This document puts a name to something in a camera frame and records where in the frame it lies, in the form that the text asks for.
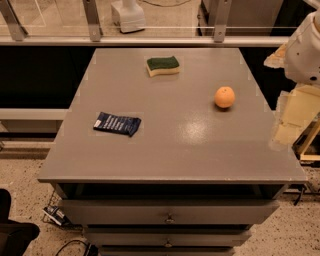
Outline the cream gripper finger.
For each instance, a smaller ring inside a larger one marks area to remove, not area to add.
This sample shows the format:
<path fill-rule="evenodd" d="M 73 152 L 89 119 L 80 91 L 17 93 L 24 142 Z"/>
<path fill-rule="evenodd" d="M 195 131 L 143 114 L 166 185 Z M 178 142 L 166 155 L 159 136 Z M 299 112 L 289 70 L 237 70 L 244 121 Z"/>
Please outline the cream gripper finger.
<path fill-rule="evenodd" d="M 264 60 L 264 65 L 269 68 L 284 68 L 287 44 L 282 44 L 275 52 Z"/>
<path fill-rule="evenodd" d="M 290 92 L 281 92 L 269 146 L 277 151 L 292 146 L 319 113 L 318 85 L 298 84 Z"/>

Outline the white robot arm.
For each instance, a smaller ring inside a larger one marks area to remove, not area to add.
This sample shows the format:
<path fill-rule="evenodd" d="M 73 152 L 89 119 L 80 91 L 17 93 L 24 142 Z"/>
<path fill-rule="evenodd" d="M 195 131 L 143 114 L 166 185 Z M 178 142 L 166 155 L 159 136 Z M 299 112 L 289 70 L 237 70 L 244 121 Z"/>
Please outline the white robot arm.
<path fill-rule="evenodd" d="M 273 150 L 283 150 L 292 146 L 320 113 L 320 10 L 309 14 L 264 65 L 283 68 L 285 77 L 296 83 L 277 100 L 269 145 Z"/>

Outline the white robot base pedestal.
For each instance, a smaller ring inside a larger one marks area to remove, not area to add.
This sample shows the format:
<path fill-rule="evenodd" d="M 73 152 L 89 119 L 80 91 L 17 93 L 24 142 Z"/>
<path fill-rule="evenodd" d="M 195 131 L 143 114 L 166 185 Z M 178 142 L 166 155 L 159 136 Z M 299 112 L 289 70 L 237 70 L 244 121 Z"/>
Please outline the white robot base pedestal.
<path fill-rule="evenodd" d="M 111 14 L 113 23 L 120 28 L 122 33 L 145 29 L 145 14 L 136 0 L 115 0 L 111 3 Z"/>

